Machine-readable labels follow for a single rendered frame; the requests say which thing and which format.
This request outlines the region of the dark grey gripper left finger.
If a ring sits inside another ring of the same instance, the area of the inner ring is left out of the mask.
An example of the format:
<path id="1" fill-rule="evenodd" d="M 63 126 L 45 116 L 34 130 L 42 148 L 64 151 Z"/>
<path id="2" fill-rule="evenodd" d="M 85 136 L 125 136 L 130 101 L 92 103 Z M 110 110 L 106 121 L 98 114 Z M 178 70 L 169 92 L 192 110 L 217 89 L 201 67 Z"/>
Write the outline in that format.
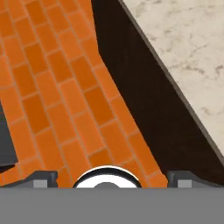
<path id="1" fill-rule="evenodd" d="M 27 188 L 56 188 L 58 173 L 56 171 L 35 171 L 27 178 L 4 185 L 8 187 L 27 187 Z"/>

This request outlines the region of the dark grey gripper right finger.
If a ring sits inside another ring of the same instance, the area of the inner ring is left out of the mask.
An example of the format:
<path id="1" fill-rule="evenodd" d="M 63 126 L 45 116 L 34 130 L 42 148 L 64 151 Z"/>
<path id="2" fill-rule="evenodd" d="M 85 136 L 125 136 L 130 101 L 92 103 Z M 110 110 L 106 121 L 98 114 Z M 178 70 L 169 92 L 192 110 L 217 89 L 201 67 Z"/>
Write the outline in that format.
<path id="1" fill-rule="evenodd" d="M 201 179 L 190 171 L 168 171 L 167 179 L 169 188 L 224 188 L 224 185 Z"/>

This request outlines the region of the white round black-rimmed object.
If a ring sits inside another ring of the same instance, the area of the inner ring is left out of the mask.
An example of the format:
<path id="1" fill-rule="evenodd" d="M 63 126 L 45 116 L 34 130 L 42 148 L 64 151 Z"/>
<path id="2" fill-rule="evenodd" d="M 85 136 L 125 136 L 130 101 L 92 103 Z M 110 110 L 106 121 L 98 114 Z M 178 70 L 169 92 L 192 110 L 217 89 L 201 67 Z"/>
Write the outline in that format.
<path id="1" fill-rule="evenodd" d="M 114 165 L 101 165 L 84 172 L 73 188 L 141 188 L 139 179 L 130 171 Z"/>

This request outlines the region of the dark wood cabinet side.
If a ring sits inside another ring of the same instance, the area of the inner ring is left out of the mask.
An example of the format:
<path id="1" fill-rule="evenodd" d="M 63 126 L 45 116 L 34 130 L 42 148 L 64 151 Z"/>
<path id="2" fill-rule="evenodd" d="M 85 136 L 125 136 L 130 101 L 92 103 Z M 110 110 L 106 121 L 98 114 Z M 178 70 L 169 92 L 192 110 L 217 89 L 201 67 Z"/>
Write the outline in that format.
<path id="1" fill-rule="evenodd" d="M 162 173 L 224 186 L 224 160 L 123 0 L 91 0 L 98 49 Z"/>

